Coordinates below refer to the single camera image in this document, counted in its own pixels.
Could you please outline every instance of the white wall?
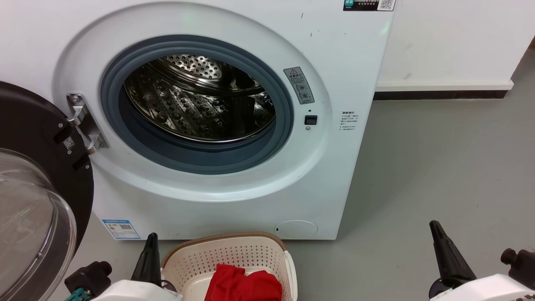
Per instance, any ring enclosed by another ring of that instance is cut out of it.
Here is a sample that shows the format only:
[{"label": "white wall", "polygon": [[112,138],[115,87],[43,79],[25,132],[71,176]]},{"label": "white wall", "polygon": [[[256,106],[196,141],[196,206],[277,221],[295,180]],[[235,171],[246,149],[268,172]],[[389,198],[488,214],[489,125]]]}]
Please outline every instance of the white wall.
[{"label": "white wall", "polygon": [[509,89],[533,0],[397,0],[377,91]]}]

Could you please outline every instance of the green light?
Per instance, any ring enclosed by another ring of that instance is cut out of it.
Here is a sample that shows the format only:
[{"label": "green light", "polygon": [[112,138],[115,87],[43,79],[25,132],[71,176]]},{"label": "green light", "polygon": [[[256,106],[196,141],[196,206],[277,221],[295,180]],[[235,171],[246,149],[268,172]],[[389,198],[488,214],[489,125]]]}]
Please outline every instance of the green light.
[{"label": "green light", "polygon": [[390,28],[390,23],[385,24],[385,27],[383,27],[383,30],[381,30],[381,35],[387,34],[389,28]]}]

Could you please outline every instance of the concrete floor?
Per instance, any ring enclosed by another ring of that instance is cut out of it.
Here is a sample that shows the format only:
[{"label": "concrete floor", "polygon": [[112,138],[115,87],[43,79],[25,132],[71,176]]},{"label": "concrete floor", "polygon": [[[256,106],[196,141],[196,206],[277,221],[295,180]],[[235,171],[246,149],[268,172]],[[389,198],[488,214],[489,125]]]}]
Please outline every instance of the concrete floor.
[{"label": "concrete floor", "polygon": [[[430,220],[478,277],[507,273],[508,247],[535,251],[535,51],[513,81],[504,100],[372,105],[338,239],[287,242],[299,300],[426,300],[439,277]],[[143,245],[92,216],[68,273],[106,260],[112,281],[129,279]],[[61,284],[50,300],[67,296]]]}]

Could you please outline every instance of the white robot part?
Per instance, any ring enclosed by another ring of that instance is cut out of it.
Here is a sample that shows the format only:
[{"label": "white robot part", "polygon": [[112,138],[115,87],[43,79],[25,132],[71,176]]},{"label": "white robot part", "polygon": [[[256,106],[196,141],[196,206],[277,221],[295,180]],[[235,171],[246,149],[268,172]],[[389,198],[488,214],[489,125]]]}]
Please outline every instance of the white robot part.
[{"label": "white robot part", "polygon": [[121,280],[112,284],[94,301],[181,301],[182,295],[148,283]]},{"label": "white robot part", "polygon": [[449,289],[430,301],[512,301],[535,299],[535,291],[509,276],[496,274]]}]

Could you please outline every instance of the barcode sticker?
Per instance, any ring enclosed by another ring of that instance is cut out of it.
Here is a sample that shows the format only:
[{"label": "barcode sticker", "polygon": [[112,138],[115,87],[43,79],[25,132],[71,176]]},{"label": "barcode sticker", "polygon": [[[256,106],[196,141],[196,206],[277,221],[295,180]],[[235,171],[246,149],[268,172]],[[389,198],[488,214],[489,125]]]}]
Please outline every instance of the barcode sticker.
[{"label": "barcode sticker", "polygon": [[63,145],[65,145],[67,149],[71,149],[75,145],[74,140],[72,140],[72,137],[69,136],[67,139],[65,139],[65,141],[63,141]]},{"label": "barcode sticker", "polygon": [[379,0],[378,11],[393,11],[396,0]]},{"label": "barcode sticker", "polygon": [[129,220],[102,220],[116,239],[141,239]]}]

